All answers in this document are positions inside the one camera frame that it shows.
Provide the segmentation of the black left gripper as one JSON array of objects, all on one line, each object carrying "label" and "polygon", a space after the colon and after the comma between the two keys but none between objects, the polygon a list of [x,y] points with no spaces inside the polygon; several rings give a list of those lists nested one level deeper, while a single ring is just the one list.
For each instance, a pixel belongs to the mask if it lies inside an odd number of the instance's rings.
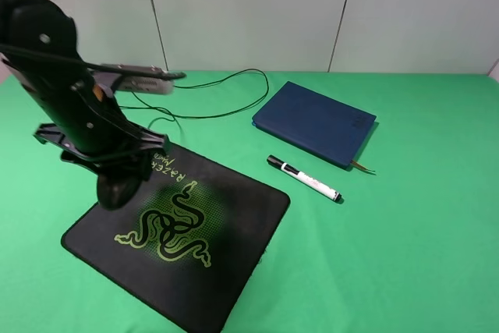
[{"label": "black left gripper", "polygon": [[[87,69],[28,58],[16,58],[15,69],[23,88],[55,123],[40,124],[35,139],[60,148],[62,161],[97,175],[116,167],[117,182],[142,183],[150,178],[152,157],[166,154],[168,136],[129,120],[118,120],[115,127],[92,111],[90,104],[105,110],[112,106],[109,100],[97,98]],[[89,155],[117,147],[117,160]]]}]

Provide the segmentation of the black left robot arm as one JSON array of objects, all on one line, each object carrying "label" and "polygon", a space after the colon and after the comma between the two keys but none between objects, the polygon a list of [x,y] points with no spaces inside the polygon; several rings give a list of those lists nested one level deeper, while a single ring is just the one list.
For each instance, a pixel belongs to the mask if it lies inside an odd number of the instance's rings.
[{"label": "black left robot arm", "polygon": [[25,91],[51,120],[34,134],[62,149],[62,159],[90,169],[104,184],[140,184],[168,138],[129,121],[113,86],[129,77],[170,81],[162,69],[85,62],[73,18],[50,0],[1,0],[1,53]]}]

